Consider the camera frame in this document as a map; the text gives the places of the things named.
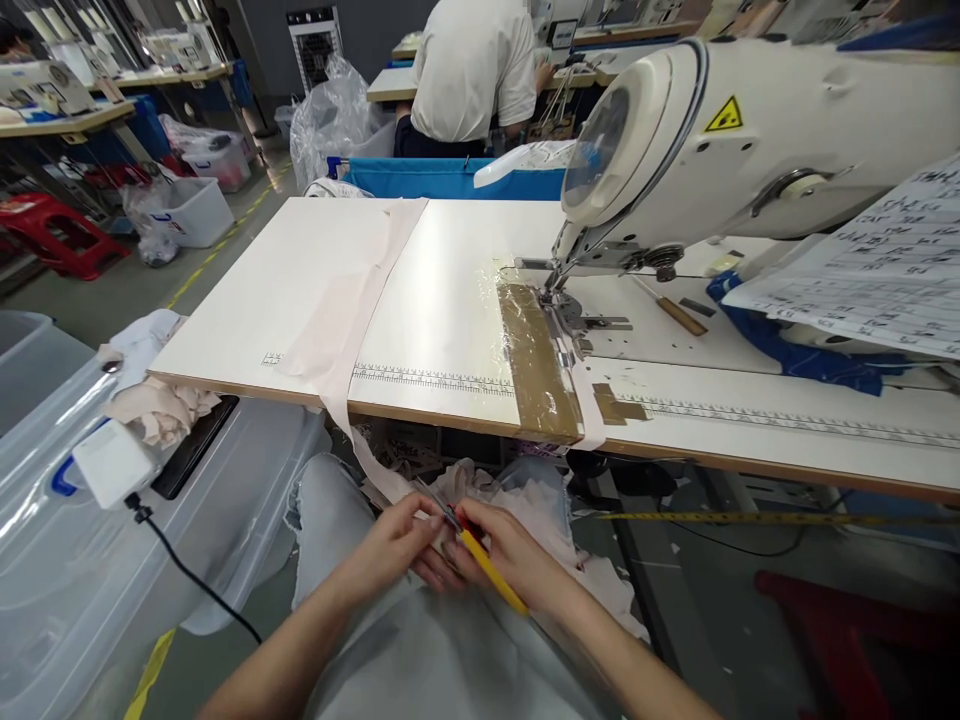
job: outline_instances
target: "floor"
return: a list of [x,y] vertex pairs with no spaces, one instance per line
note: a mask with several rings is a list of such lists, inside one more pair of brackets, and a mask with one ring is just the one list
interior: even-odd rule
[[[240,225],[213,259],[211,250],[185,250],[168,266],[150,269],[134,254],[92,283],[48,272],[0,301],[0,308],[50,315],[93,347],[172,301],[174,310],[189,315],[284,199],[296,194],[286,152],[266,147],[267,167],[227,198]],[[673,509],[697,510],[704,502],[701,488],[690,483],[676,493]],[[634,504],[627,509],[652,508]],[[611,557],[624,572],[624,566],[632,565],[649,589],[646,604],[662,616],[664,635],[685,678],[730,720],[795,718],[797,708],[809,708],[812,702],[779,610],[752,588],[757,570],[772,569],[916,607],[930,607],[960,587],[953,556],[833,529],[809,532],[796,552],[776,560],[751,557],[659,523],[631,525],[627,532],[637,550],[633,563],[624,560],[619,540],[606,523],[585,519],[574,524],[578,543]],[[725,527],[705,532],[737,547],[769,551],[788,546],[795,531]],[[294,555],[243,608],[261,634],[269,635],[289,613],[295,579]],[[192,717],[253,647],[236,624],[208,637],[178,631],[145,708],[127,720]],[[125,718],[149,658],[150,649],[145,649],[104,673],[74,717]]]

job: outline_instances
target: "warning sticker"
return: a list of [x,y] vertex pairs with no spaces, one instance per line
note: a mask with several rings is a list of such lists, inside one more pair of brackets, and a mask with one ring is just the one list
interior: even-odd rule
[[743,127],[743,115],[740,114],[740,106],[737,104],[737,98],[730,96],[720,112],[713,116],[713,120],[707,125],[704,132],[717,132],[719,130],[736,130]]

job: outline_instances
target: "scissors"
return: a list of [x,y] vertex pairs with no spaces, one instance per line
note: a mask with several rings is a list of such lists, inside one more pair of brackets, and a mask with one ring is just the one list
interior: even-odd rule
[[473,559],[477,561],[477,565],[480,566],[480,569],[483,570],[484,574],[490,579],[490,582],[493,583],[493,587],[500,593],[500,596],[520,615],[529,617],[530,608],[524,604],[523,600],[513,591],[513,588],[507,585],[507,581],[503,579],[503,575],[500,574],[500,571],[497,570],[490,561],[490,555],[487,553],[487,549],[480,544],[476,536],[463,526],[450,506],[441,502],[440,498],[437,497],[426,483],[418,480],[417,485],[424,495],[440,506],[444,518],[446,518],[447,522],[453,527],[457,537],[460,538],[460,541],[473,556]]

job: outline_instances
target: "handwritten paper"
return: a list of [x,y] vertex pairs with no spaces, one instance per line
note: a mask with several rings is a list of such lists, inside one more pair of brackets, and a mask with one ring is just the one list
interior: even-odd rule
[[960,155],[921,170],[724,304],[960,359]]

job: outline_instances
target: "power cord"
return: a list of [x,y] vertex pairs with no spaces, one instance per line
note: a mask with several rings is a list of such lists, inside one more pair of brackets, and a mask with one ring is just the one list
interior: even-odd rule
[[159,527],[157,527],[157,524],[153,522],[153,520],[151,519],[150,516],[153,515],[153,509],[147,505],[141,504],[140,496],[137,495],[137,493],[131,493],[126,497],[126,499],[123,502],[128,508],[133,510],[134,520],[136,521],[137,525],[146,523],[147,525],[150,526],[150,529],[153,530],[153,532],[156,534],[157,538],[160,540],[160,544],[163,545],[163,547],[166,549],[167,553],[170,555],[170,559],[173,560],[173,564],[177,566],[177,569],[179,569],[180,572],[182,572],[184,575],[190,578],[190,580],[193,581],[193,583],[197,587],[199,587],[208,596],[210,596],[210,598],[217,605],[222,607],[230,615],[230,617],[232,617],[238,623],[243,625],[243,627],[247,630],[247,632],[249,632],[253,636],[253,639],[257,641],[257,645],[263,645],[263,638],[260,637],[260,633],[258,633],[254,629],[253,625],[247,622],[246,618],[244,618],[243,615],[241,615],[232,607],[227,605],[227,603],[223,600],[223,598],[217,595],[217,593],[209,585],[207,585],[203,580],[201,580],[196,575],[194,575],[190,571],[190,568],[188,568],[186,565],[184,565],[180,561],[180,558],[177,557],[177,554],[173,550],[173,546],[170,545],[170,541],[167,540],[167,536],[163,534],[163,531]]
[[[836,500],[830,503],[826,508],[824,508],[823,512],[828,513],[828,512],[831,512],[832,510],[835,510],[840,503],[842,503],[844,500],[846,500],[855,492],[856,490],[846,490],[842,492],[840,494],[840,497],[838,497]],[[663,501],[663,498],[657,498],[657,512],[660,512],[662,501]],[[726,548],[730,548],[731,550],[742,552],[745,555],[753,555],[754,557],[766,557],[766,558],[783,557],[784,555],[789,555],[790,553],[792,553],[794,550],[800,547],[800,543],[803,542],[803,536],[806,534],[807,530],[810,527],[809,525],[803,525],[797,531],[797,535],[793,539],[793,542],[790,543],[790,545],[785,547],[783,550],[777,550],[776,552],[772,552],[772,553],[761,553],[761,552],[756,552],[755,550],[747,550],[746,548],[737,547],[736,545],[731,545],[730,543],[725,543],[723,540],[717,540],[716,538],[710,537],[709,535],[703,535],[702,533],[698,533],[696,530],[691,530],[686,525],[678,523],[675,520],[671,520],[670,524],[675,525],[681,530],[686,530],[688,533],[690,533],[691,535],[696,535],[698,538],[703,538],[704,540],[715,542],[717,543],[717,545],[723,545]]]

